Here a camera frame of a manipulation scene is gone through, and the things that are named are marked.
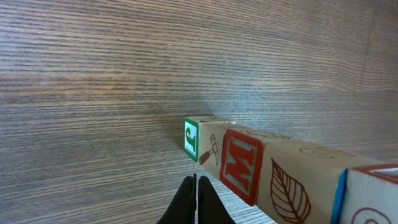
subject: wooden table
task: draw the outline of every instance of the wooden table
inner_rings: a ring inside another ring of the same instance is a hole
[[[392,0],[1,1],[0,223],[155,223],[188,114],[394,161],[397,86]]]

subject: red letter block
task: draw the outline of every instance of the red letter block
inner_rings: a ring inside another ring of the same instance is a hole
[[[254,205],[264,147],[258,139],[228,129],[221,158],[220,181],[249,205]]]

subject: dark wood stain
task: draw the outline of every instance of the dark wood stain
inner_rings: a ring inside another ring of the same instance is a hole
[[[155,223],[183,116],[398,158],[394,1],[0,2],[0,223]],[[272,223],[212,179],[237,223]]]

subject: blue border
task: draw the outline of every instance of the blue border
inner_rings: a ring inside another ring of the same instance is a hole
[[[337,224],[340,219],[341,207],[343,206],[344,193],[346,191],[347,169],[345,169],[338,179],[338,185],[335,194],[335,202],[331,211],[331,224]]]

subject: red border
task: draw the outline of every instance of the red border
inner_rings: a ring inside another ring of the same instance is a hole
[[[226,177],[224,177],[224,166],[226,160],[226,148],[228,147],[228,140],[230,137],[237,138],[241,141],[247,142],[253,146],[257,147],[256,160],[254,161],[254,170],[253,177],[250,186],[250,194],[247,195],[245,192],[240,190],[237,186],[235,186],[232,182],[230,182]],[[256,202],[257,197],[257,188],[259,183],[259,176],[261,171],[261,162],[262,156],[264,153],[264,148],[262,145],[262,141],[250,137],[247,134],[240,133],[239,131],[235,131],[233,129],[227,129],[224,138],[223,144],[223,155],[221,158],[221,168],[220,168],[220,181],[225,184],[229,189],[231,189],[236,195],[238,195],[243,201],[245,201],[248,205],[253,206]]]
[[[371,175],[373,177],[377,177],[393,184],[398,184],[398,179],[390,177],[390,175],[383,174],[380,172],[370,172],[370,170],[378,170],[378,169],[389,169],[389,168],[398,168],[398,164],[379,164],[373,166],[363,166],[363,167],[355,167],[353,170],[362,172],[367,175]]]

